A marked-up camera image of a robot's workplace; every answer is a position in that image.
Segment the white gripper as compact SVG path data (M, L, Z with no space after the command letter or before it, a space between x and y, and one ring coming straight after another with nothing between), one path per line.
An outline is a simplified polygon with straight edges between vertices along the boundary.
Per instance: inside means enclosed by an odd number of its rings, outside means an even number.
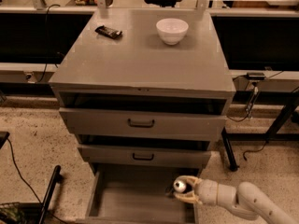
M234 214L237 204L236 204L236 188L232 186L227 186L220 184L216 181L201 179L192 175L181 175L176 180L185 181L187 185L194 187L195 185L195 195L193 192L186 194L174 193L174 196L185 203L191 204L206 204L211 206L219 206L230 213Z

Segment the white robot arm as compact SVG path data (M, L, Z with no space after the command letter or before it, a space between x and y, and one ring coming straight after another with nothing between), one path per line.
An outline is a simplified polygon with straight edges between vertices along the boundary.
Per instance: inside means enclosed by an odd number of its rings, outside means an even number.
M236 217L268 224L298 224L257 186L242 182L237 188L192 175L181 175L173 183L174 196L185 203L219 206Z

